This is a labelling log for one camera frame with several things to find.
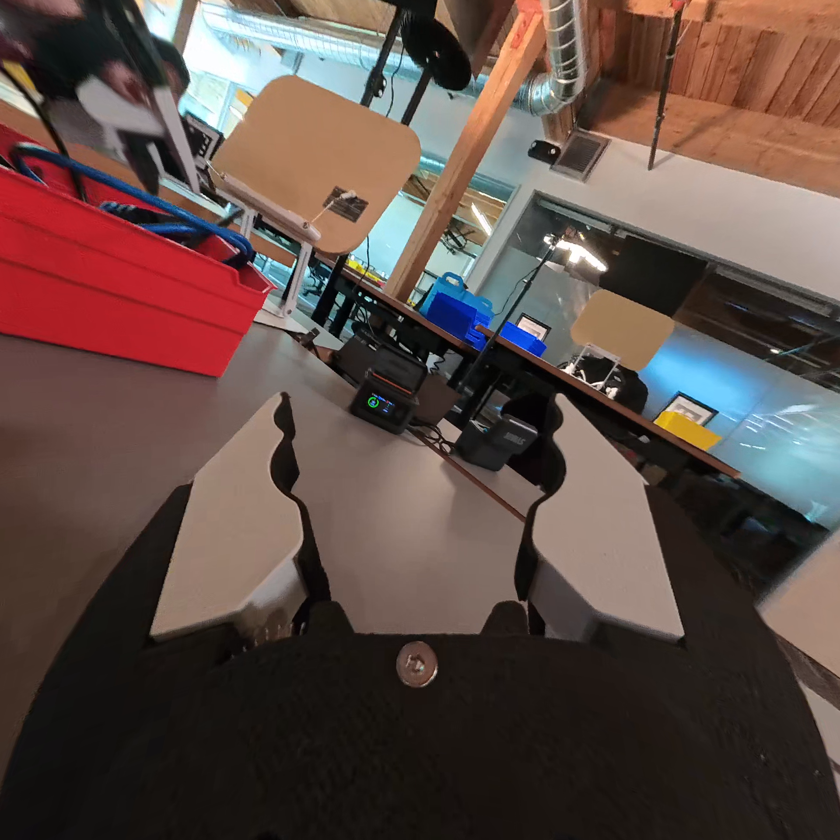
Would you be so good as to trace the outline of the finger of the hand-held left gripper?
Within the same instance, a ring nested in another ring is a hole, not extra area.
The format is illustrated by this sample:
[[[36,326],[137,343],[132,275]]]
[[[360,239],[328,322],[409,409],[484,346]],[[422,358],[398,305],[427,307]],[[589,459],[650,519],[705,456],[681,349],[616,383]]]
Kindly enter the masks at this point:
[[[77,88],[82,113],[99,130],[104,148],[117,158],[127,158],[129,141],[141,146],[165,137],[164,125],[148,106],[120,96],[98,77],[90,77]]]
[[[168,87],[152,87],[146,109],[155,122],[141,131],[123,133],[123,153],[143,189],[151,194],[160,192],[161,172],[158,164],[159,144],[163,144],[180,172],[184,183],[194,193],[200,192],[200,180],[190,144],[182,125],[172,91]]]

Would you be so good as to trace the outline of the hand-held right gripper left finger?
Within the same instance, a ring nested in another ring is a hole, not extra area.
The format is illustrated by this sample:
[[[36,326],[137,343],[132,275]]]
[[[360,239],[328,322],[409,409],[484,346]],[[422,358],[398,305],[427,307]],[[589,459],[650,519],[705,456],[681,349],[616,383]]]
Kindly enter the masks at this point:
[[[330,600],[295,492],[295,436],[290,396],[277,393],[196,473],[150,627],[154,641],[221,625],[254,638]]]

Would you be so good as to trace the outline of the red plastic bin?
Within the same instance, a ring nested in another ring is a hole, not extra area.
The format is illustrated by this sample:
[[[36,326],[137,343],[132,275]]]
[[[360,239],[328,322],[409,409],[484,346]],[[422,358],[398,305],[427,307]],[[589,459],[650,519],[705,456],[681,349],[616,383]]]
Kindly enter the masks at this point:
[[[225,373],[272,284],[235,231],[2,125],[3,336]]]

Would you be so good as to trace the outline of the person's left hand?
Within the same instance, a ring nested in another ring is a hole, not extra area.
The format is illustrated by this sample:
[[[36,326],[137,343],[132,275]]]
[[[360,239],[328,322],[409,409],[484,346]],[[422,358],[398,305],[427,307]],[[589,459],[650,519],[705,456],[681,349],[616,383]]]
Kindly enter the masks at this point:
[[[85,17],[78,1],[1,1],[2,16],[24,18],[79,19]]]

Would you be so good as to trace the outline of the yellow box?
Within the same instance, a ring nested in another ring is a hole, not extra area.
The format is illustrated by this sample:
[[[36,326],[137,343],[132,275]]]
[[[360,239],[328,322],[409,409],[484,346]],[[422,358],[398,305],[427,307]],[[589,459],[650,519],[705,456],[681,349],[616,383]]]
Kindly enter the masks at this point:
[[[678,411],[660,413],[654,424],[703,452],[708,452],[721,441],[720,435]]]

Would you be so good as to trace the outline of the small black charger box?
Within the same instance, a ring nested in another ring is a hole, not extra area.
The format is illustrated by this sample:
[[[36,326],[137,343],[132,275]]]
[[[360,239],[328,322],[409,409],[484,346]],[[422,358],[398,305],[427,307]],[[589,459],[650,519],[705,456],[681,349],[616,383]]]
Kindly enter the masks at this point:
[[[453,451],[468,464],[497,472],[538,436],[533,425],[514,416],[502,415],[492,424],[473,419],[461,431]]]

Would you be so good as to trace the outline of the tan board on stand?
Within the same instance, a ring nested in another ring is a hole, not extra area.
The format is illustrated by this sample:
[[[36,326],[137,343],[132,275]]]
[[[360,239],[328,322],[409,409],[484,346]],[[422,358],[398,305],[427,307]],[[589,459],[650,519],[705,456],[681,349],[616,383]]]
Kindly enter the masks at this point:
[[[415,132],[297,76],[280,77],[250,104],[209,164],[217,193],[301,248],[281,307],[255,322],[302,331],[292,315],[314,252],[360,247],[421,159]]]

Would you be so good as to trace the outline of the black white jacket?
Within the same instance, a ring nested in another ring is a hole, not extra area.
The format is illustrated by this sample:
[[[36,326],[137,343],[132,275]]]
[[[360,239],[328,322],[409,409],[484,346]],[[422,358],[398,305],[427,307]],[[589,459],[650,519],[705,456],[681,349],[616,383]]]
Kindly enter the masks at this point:
[[[639,415],[644,413],[648,389],[636,371],[596,355],[569,360],[559,369],[630,411]]]

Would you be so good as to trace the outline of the framed black white marker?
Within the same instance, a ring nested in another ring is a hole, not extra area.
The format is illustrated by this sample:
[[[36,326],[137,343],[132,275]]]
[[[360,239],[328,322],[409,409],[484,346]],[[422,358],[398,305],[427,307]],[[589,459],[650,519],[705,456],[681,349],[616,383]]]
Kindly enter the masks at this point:
[[[663,427],[667,414],[681,415],[690,422],[704,427],[718,415],[718,410],[689,397],[683,392],[677,392],[659,412],[654,422]]]

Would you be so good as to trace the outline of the black battery charger case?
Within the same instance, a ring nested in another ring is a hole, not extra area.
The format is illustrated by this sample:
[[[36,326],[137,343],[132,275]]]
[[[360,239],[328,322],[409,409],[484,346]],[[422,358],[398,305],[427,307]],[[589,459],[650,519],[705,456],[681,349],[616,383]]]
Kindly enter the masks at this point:
[[[418,393],[426,377],[425,363],[412,355],[381,347],[374,352],[349,412],[390,434],[402,435],[417,413]]]

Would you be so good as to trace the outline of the blue plastic bin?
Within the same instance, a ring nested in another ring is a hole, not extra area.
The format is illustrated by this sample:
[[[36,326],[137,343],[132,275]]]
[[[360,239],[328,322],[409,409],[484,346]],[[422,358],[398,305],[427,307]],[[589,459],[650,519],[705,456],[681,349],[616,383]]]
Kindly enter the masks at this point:
[[[484,325],[479,325],[479,331],[486,338],[486,347],[490,347],[500,340],[505,340],[536,358],[541,358],[547,349],[546,344],[539,338],[509,321],[505,321],[498,332],[493,332]]]
[[[479,327],[489,327],[495,318],[491,301],[470,292],[463,277],[449,271],[435,280],[418,311],[475,350],[482,350],[487,344]]]

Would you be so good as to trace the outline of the black pole with round disc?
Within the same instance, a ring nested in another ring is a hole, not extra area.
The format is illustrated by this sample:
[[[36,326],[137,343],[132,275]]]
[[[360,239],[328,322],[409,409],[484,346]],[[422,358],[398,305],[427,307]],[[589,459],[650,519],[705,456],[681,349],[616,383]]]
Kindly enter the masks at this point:
[[[402,55],[422,71],[401,119],[403,125],[410,125],[431,82],[447,91],[462,91],[471,81],[472,69],[457,37],[436,20],[435,2],[391,1],[390,5],[395,8],[393,20],[369,71],[360,105],[369,108],[372,104],[385,80],[394,43],[400,39]]]

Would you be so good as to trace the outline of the thin black pole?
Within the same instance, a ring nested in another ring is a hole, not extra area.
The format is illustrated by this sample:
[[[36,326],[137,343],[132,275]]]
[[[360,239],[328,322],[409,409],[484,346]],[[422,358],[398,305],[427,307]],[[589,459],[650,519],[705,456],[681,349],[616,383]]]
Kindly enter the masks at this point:
[[[655,166],[656,161],[656,154],[658,151],[658,143],[660,139],[660,134],[662,131],[662,126],[665,120],[665,108],[666,108],[666,101],[669,93],[669,85],[671,76],[673,73],[673,66],[676,58],[676,51],[679,42],[680,30],[682,25],[682,18],[684,16],[684,12],[686,10],[686,6],[688,5],[687,1],[671,1],[670,7],[674,12],[673,20],[671,23],[669,36],[668,36],[668,44],[667,49],[665,52],[665,63],[663,67],[663,72],[661,76],[661,81],[659,85],[658,91],[658,103],[657,103],[657,111],[655,114],[655,122],[654,122],[654,133],[653,139],[650,144],[648,158],[647,158],[647,171],[651,172]]]

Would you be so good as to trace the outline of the brown top black frame desk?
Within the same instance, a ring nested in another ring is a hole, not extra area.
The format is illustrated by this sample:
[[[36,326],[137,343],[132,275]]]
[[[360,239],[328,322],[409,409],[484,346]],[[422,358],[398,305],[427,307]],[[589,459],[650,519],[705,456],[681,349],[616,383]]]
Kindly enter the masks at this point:
[[[428,321],[407,304],[389,297],[357,272],[345,267],[341,272],[334,269],[318,301],[314,320],[319,324],[330,320],[330,332],[339,336],[354,308],[384,321],[400,343],[410,350],[440,357],[450,352],[459,357],[448,385],[460,393],[460,398],[445,416],[458,428],[476,417],[493,391],[508,382],[522,385],[527,390],[563,394],[602,434],[632,449],[642,462],[664,469],[671,483],[687,470],[699,475],[740,477],[738,470],[719,458],[509,340],[494,339],[488,343],[486,355],[479,360],[480,353],[466,341]]]

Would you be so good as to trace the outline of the silver air duct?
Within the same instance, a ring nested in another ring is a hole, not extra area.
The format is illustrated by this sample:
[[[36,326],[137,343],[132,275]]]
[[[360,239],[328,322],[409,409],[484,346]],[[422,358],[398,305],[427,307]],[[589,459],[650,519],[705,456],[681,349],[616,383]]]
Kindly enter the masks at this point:
[[[518,2],[521,10],[542,14],[547,69],[521,85],[513,107],[547,117],[570,106],[585,88],[585,31],[579,1]]]

